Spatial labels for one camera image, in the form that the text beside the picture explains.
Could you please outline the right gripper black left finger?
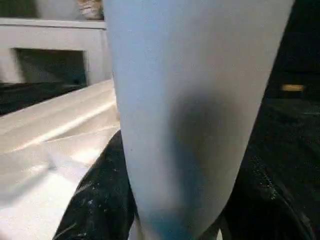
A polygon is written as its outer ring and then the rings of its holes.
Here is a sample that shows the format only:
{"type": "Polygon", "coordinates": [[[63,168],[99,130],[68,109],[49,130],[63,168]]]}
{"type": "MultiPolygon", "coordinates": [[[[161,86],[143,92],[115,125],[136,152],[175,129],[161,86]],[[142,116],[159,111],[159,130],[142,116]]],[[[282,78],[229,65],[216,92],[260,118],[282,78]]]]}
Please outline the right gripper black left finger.
{"type": "Polygon", "coordinates": [[[136,211],[118,130],[81,179],[53,239],[126,240],[136,211]]]}

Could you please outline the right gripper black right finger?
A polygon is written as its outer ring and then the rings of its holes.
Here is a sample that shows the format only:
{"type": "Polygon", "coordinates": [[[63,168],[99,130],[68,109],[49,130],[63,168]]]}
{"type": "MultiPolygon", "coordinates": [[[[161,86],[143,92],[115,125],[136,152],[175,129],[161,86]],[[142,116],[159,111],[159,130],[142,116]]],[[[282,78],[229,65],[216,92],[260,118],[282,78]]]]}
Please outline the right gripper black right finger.
{"type": "Polygon", "coordinates": [[[320,238],[320,222],[253,149],[244,155],[223,219],[222,234],[231,240],[320,238]]]}

